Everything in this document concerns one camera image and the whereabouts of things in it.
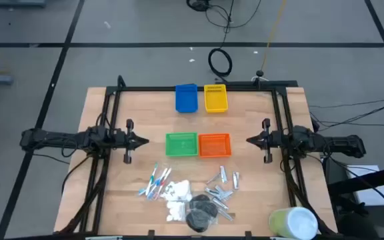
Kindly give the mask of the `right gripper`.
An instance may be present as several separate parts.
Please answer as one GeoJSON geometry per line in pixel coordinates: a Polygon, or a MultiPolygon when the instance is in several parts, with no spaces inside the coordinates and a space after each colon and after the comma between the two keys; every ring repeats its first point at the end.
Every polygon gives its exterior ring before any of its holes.
{"type": "Polygon", "coordinates": [[[285,144],[285,137],[283,136],[282,131],[278,131],[278,130],[272,131],[272,132],[269,131],[269,128],[271,126],[269,118],[265,118],[262,122],[262,125],[263,125],[263,133],[247,138],[247,142],[261,149],[262,148],[261,141],[249,141],[249,140],[262,140],[262,136],[263,136],[263,148],[264,150],[266,150],[266,154],[263,158],[263,162],[272,163],[273,156],[271,153],[271,148],[283,147],[285,144]]]}

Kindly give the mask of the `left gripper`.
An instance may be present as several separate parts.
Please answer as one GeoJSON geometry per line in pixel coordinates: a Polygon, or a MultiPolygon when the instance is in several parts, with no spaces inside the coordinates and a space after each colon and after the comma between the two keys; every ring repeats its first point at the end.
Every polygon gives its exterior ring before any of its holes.
{"type": "MultiPolygon", "coordinates": [[[[126,164],[131,164],[131,151],[133,143],[133,128],[134,123],[132,119],[126,120],[126,132],[122,131],[120,128],[117,128],[113,132],[114,146],[113,149],[125,149],[123,156],[123,162],[126,164]]],[[[136,142],[133,143],[133,149],[136,150],[138,147],[148,144],[148,139],[138,136],[134,133],[134,139],[136,142]]]]}

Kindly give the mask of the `teal white toothbrush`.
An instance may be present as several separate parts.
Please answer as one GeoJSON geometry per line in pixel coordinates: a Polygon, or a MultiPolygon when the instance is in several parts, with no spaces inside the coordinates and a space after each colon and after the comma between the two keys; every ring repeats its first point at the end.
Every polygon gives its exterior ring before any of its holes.
{"type": "Polygon", "coordinates": [[[153,172],[149,178],[149,182],[148,182],[148,185],[147,185],[147,188],[145,190],[145,195],[148,196],[149,194],[149,191],[150,191],[150,188],[154,182],[154,179],[155,179],[155,174],[156,174],[156,171],[157,171],[157,167],[158,167],[158,163],[155,163],[154,165],[154,169],[153,169],[153,172]]]}

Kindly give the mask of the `red white toothbrush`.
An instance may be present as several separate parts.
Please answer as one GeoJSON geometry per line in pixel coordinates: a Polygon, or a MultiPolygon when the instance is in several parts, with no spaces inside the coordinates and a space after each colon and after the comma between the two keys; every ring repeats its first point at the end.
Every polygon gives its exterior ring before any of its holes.
{"type": "Polygon", "coordinates": [[[156,185],[156,187],[158,187],[158,189],[153,193],[153,199],[157,199],[159,197],[159,194],[160,194],[169,174],[171,173],[171,170],[172,170],[172,168],[168,168],[163,172],[163,175],[161,176],[158,184],[156,185]]]}

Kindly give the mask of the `printed white cotton pack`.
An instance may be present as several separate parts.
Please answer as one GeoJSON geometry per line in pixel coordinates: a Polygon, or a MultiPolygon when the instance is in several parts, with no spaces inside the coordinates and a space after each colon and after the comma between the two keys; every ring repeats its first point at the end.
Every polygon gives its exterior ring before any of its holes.
{"type": "Polygon", "coordinates": [[[170,182],[161,197],[166,201],[190,201],[192,199],[190,182],[188,180],[170,182]]]}

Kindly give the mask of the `plain white cotton pack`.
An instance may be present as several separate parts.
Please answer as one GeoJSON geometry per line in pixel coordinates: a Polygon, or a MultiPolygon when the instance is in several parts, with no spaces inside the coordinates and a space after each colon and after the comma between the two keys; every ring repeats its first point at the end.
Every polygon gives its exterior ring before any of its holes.
{"type": "Polygon", "coordinates": [[[186,207],[185,203],[181,201],[168,201],[168,216],[167,221],[185,221],[186,219],[186,207]]]}

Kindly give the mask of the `red packaged garment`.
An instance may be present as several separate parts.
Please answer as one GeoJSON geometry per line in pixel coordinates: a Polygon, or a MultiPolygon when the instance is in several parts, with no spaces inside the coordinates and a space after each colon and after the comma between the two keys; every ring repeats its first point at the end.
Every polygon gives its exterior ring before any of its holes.
{"type": "Polygon", "coordinates": [[[231,144],[228,133],[199,134],[200,157],[230,157],[231,144]]]}

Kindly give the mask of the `green plastic basket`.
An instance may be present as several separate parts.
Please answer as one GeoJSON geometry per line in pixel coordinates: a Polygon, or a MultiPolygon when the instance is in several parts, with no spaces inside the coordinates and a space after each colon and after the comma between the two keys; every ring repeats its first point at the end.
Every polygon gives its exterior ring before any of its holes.
{"type": "Polygon", "coordinates": [[[168,157],[198,156],[198,134],[196,132],[167,133],[165,154],[168,157]]]}

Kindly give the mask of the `yellow plastic basket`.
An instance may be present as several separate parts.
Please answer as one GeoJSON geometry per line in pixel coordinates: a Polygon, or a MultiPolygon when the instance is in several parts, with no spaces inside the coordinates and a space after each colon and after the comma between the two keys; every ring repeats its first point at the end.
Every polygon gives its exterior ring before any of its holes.
{"type": "Polygon", "coordinates": [[[228,110],[227,90],[224,84],[204,86],[205,109],[208,113],[224,113],[228,110]]]}

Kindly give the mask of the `blue plastic basket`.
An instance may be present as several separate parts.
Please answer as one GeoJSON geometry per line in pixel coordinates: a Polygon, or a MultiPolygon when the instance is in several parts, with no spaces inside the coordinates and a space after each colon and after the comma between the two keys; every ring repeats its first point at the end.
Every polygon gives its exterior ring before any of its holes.
{"type": "Polygon", "coordinates": [[[175,109],[180,113],[194,113],[198,110],[196,84],[175,86],[175,109]]]}

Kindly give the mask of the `black bagged hair net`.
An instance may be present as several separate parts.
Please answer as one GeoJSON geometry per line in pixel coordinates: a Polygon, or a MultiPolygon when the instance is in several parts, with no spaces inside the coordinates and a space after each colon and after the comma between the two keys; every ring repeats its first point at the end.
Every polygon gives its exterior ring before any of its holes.
{"type": "Polygon", "coordinates": [[[189,208],[198,209],[202,204],[208,203],[209,201],[210,201],[210,198],[205,194],[196,195],[190,200],[189,208]]]}
{"type": "Polygon", "coordinates": [[[200,201],[197,208],[202,210],[212,218],[216,218],[218,214],[218,207],[212,202],[200,201]]]}
{"type": "Polygon", "coordinates": [[[199,209],[191,210],[186,215],[186,224],[195,232],[202,233],[208,229],[213,217],[199,209]]]}

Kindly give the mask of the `pale green cylindrical container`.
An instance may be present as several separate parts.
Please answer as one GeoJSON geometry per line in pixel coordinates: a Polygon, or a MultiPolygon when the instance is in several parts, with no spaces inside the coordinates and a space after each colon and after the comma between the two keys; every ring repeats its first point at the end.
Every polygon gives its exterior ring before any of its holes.
{"type": "Polygon", "coordinates": [[[314,214],[304,207],[278,209],[269,216],[269,228],[277,236],[312,240],[318,233],[314,214]]]}

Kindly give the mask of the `dark round seat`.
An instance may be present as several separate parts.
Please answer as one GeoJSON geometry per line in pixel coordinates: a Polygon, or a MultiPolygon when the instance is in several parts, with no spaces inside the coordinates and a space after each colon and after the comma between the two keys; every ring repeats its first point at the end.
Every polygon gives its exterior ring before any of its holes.
{"type": "Polygon", "coordinates": [[[358,238],[371,237],[371,231],[367,231],[367,225],[364,218],[355,213],[342,215],[337,220],[337,227],[340,233],[346,236],[353,236],[358,238]]]}

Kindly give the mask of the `white box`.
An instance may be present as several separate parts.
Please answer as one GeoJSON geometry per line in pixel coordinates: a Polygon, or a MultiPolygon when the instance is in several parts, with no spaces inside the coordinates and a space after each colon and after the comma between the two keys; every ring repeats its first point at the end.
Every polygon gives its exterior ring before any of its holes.
{"type": "MultiPolygon", "coordinates": [[[[355,178],[356,175],[362,176],[378,171],[378,165],[347,165],[347,176],[349,179],[355,178]]],[[[376,190],[384,195],[384,185],[376,187],[376,190]]],[[[365,203],[366,206],[384,206],[384,198],[375,190],[365,189],[356,191],[353,194],[358,202],[365,203]]]]}

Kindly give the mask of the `black aluminium rig frame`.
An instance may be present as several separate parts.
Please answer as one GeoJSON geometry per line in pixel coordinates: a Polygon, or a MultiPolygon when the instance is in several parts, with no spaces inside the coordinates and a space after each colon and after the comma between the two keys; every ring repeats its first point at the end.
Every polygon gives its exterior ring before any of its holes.
{"type": "Polygon", "coordinates": [[[261,130],[269,118],[272,129],[310,126],[304,90],[295,81],[231,82],[226,85],[228,110],[208,113],[204,89],[198,88],[199,110],[180,114],[175,110],[174,87],[91,87],[87,91],[80,130],[102,124],[124,129],[132,119],[137,135],[148,144],[132,152],[131,164],[123,162],[124,150],[87,161],[81,151],[71,159],[70,178],[66,182],[55,224],[55,235],[62,239],[112,237],[120,240],[184,239],[268,239],[268,217],[276,209],[302,205],[310,207],[322,219],[325,236],[336,234],[337,226],[323,170],[311,157],[295,160],[295,172],[280,169],[288,164],[286,149],[273,150],[273,162],[264,164],[264,153],[246,142],[261,130]],[[168,132],[228,133],[231,156],[226,158],[168,157],[165,135],[168,132]],[[146,187],[158,163],[156,176],[172,168],[172,181],[188,179],[192,190],[202,193],[205,183],[221,165],[240,174],[239,190],[229,204],[234,220],[221,219],[203,233],[184,223],[168,223],[162,200],[147,201],[137,196],[146,187]]]}

